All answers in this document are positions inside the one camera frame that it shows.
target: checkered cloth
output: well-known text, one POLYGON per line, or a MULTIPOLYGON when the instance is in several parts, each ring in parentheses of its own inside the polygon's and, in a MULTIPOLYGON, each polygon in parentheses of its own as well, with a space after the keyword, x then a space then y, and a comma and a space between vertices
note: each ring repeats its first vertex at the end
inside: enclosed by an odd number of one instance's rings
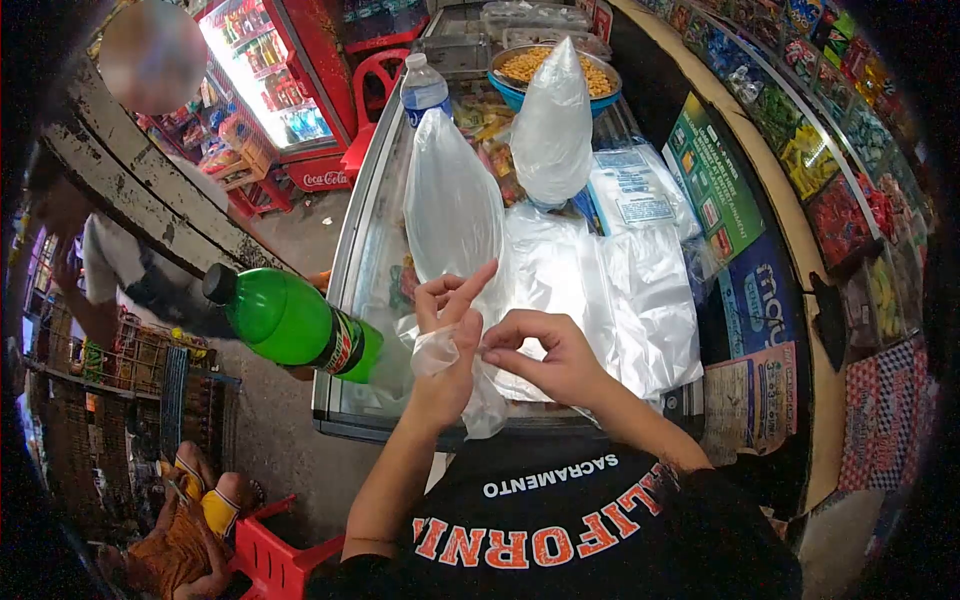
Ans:
POLYGON ((919 336, 847 368, 847 429, 837 490, 912 485, 933 424, 919 336))

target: hand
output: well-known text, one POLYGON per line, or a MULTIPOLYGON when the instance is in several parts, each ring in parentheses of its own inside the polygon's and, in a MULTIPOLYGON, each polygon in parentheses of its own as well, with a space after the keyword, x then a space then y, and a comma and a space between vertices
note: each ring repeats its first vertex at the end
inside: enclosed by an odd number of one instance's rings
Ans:
POLYGON ((483 317, 472 310, 470 304, 496 275, 496 268, 494 259, 469 279, 444 275, 427 281, 414 293, 420 335, 448 325, 457 325, 453 344, 460 357, 435 375, 418 377, 403 413, 404 417, 409 416, 410 422, 423 428, 429 435, 440 435, 457 422, 470 400, 473 392, 473 354, 483 332, 483 317))
POLYGON ((57 241, 57 249, 54 250, 54 281, 64 294, 76 291, 77 279, 80 278, 80 268, 77 263, 67 260, 71 248, 73 248, 73 238, 64 237, 57 241))
POLYGON ((597 362, 584 332, 567 315, 514 309, 483 337, 484 362, 523 377, 554 401, 594 410, 605 394, 600 384, 613 381, 597 362), (542 361, 517 352, 527 338, 537 338, 542 361))

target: coca-cola refrigerator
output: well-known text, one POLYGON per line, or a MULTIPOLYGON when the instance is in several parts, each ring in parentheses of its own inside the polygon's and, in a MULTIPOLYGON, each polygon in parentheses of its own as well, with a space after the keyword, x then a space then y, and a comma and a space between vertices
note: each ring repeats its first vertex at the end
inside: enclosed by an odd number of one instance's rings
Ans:
POLYGON ((316 0, 210 0, 194 6, 210 59, 304 191, 348 188, 340 157, 356 110, 334 25, 316 0))

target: concrete floor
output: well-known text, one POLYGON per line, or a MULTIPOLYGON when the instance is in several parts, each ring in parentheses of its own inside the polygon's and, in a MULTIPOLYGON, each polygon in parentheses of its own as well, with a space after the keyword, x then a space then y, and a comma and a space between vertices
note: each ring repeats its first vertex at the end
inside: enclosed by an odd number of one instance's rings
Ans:
MULTIPOLYGON (((304 275, 333 263, 349 192, 310 194, 289 213, 254 218, 253 227, 291 267, 304 275), (324 218, 333 223, 324 225, 324 218)), ((343 533, 353 497, 379 455, 380 446, 321 435, 311 421, 313 384, 253 354, 239 342, 217 342, 225 374, 243 380, 228 409, 234 431, 224 465, 259 481, 268 501, 290 493, 297 503, 279 533, 294 545, 312 545, 343 533)))

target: mountain dew bottle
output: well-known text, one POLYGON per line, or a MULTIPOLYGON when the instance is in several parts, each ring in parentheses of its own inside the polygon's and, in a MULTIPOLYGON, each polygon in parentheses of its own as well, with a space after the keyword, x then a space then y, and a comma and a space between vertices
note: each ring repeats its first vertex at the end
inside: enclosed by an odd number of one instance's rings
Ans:
POLYGON ((233 331, 251 350, 281 365, 307 365, 368 383, 383 335, 326 303, 317 288, 278 269, 238 274, 214 264, 204 296, 224 307, 233 331))

